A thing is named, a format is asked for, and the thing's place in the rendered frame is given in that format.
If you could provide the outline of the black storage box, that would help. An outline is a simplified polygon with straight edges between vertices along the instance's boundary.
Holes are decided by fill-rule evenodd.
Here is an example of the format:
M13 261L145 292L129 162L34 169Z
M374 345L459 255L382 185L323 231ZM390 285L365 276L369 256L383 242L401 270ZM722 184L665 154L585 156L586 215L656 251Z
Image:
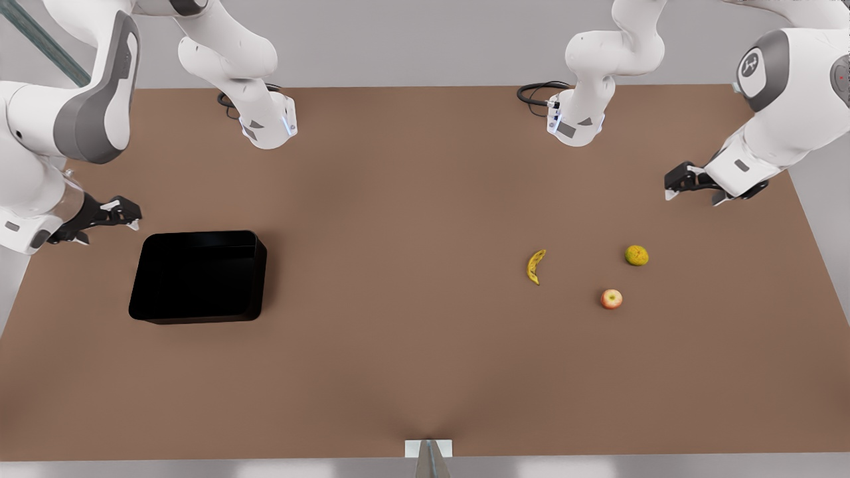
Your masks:
M146 238L128 313L158 325L253 321L263 308L268 251L249 230Z

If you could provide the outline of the silver frame post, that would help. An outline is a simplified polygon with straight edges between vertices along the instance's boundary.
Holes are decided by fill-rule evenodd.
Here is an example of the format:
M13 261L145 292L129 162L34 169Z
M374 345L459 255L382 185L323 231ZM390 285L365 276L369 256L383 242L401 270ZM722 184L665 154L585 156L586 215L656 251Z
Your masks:
M77 87L90 82L89 73L25 10L17 0L0 0L0 16Z
M415 478L452 478L446 458L452 457L452 439L408 439L404 456L416 458Z

